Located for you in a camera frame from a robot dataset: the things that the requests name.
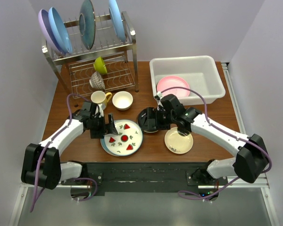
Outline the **watermelon pattern plate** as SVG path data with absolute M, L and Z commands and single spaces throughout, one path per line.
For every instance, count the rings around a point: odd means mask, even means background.
M 135 153 L 143 142 L 143 133 L 139 125 L 131 120 L 117 120 L 115 121 L 115 127 L 119 132 L 119 136 L 117 145 L 111 152 L 119 153 L 119 156 L 129 156 Z

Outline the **pink plate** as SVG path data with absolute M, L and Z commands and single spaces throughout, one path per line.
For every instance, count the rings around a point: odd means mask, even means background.
M 187 81 L 178 76 L 166 76 L 159 80 L 157 84 L 157 92 L 161 92 L 163 96 L 168 94 L 173 94 L 177 97 L 188 97 L 190 92 L 185 89 L 170 89 L 168 91 L 162 92 L 163 90 L 171 87 L 183 87 L 183 88 L 190 88 Z

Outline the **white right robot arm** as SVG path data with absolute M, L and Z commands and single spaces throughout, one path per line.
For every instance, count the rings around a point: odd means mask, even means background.
M 137 117 L 144 132 L 169 130 L 171 124 L 175 124 L 183 134 L 193 132 L 202 135 L 233 156 L 229 159 L 208 161 L 204 167 L 194 172 L 196 180 L 211 185 L 223 176 L 237 176 L 245 182 L 254 183 L 265 168 L 271 167 L 271 160 L 261 136 L 235 132 L 194 107 L 185 108 L 173 94 L 157 99 L 157 107 L 147 107 Z

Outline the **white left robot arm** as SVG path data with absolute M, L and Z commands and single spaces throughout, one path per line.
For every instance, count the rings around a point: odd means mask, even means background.
M 87 130 L 92 139 L 102 139 L 107 134 L 118 135 L 113 115 L 105 116 L 102 105 L 85 101 L 82 108 L 71 113 L 58 131 L 40 143 L 26 147 L 21 181 L 50 190 L 69 179 L 78 185 L 85 184 L 88 173 L 84 164 L 78 161 L 62 163 L 60 157 Z

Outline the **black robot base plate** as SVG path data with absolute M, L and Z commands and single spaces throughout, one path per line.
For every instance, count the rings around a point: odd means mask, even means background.
M 97 182 L 92 190 L 106 192 L 176 193 L 187 190 L 208 193 L 227 183 L 227 178 L 204 176 L 204 162 L 90 162 L 83 176 Z

